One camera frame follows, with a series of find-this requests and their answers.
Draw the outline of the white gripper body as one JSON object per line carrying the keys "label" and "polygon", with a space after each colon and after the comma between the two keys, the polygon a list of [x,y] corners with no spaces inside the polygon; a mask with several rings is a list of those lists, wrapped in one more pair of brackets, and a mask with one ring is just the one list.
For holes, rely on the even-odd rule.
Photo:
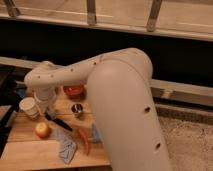
{"label": "white gripper body", "polygon": [[49,106],[52,106],[56,100],[56,91],[54,88],[36,89],[34,98],[41,114],[44,114]]}

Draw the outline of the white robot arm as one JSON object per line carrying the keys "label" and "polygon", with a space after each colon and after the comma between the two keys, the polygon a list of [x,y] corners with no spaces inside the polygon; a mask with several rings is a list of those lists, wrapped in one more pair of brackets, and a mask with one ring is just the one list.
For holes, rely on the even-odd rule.
{"label": "white robot arm", "polygon": [[55,100],[57,86],[84,84],[113,171],[172,171],[150,89],[152,73],[150,58],[127,48],[60,68],[44,61],[24,82],[42,108]]}

